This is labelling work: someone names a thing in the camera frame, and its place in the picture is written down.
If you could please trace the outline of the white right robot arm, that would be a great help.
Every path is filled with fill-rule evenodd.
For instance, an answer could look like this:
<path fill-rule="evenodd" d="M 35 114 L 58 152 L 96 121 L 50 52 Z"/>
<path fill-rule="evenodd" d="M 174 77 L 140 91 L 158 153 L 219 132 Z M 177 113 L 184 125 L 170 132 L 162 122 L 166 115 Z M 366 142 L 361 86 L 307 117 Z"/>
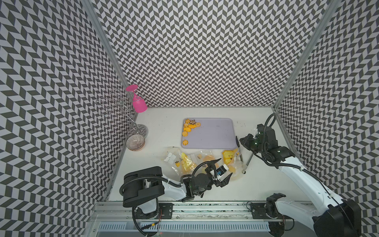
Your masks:
<path fill-rule="evenodd" d="M 259 124 L 257 134 L 248 134 L 240 144 L 267 166 L 274 167 L 289 177 L 309 198 L 312 207 L 274 193 L 266 199 L 268 218 L 289 217 L 307 226 L 319 237 L 361 236 L 361 208 L 352 199 L 343 199 L 324 185 L 300 162 L 287 147 L 279 146 L 275 131 Z"/>

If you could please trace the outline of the clear resealable bag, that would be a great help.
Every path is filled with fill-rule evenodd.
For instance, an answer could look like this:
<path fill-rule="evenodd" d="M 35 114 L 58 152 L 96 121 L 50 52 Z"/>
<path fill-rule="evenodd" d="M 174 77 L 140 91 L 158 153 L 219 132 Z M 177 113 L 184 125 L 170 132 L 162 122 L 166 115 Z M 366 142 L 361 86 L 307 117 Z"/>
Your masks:
<path fill-rule="evenodd" d="M 234 150 L 224 150 L 222 152 L 224 164 L 228 166 L 232 173 L 231 180 L 236 181 L 242 178 L 246 173 L 247 166 L 241 160 L 241 152 L 237 147 Z"/>

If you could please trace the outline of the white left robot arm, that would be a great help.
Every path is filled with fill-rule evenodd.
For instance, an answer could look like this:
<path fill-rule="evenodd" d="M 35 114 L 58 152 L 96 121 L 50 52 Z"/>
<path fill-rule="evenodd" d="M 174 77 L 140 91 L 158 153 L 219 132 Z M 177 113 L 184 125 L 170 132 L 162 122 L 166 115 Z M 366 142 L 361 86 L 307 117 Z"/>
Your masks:
<path fill-rule="evenodd" d="M 196 196 L 202 197 L 206 191 L 228 185 L 233 173 L 227 165 L 217 167 L 220 160 L 204 161 L 195 167 L 192 174 L 183 175 L 179 182 L 163 175 L 162 168 L 154 166 L 135 171 L 124 176 L 119 189 L 122 206 L 139 208 L 148 215 L 159 211 L 160 196 L 187 202 Z"/>

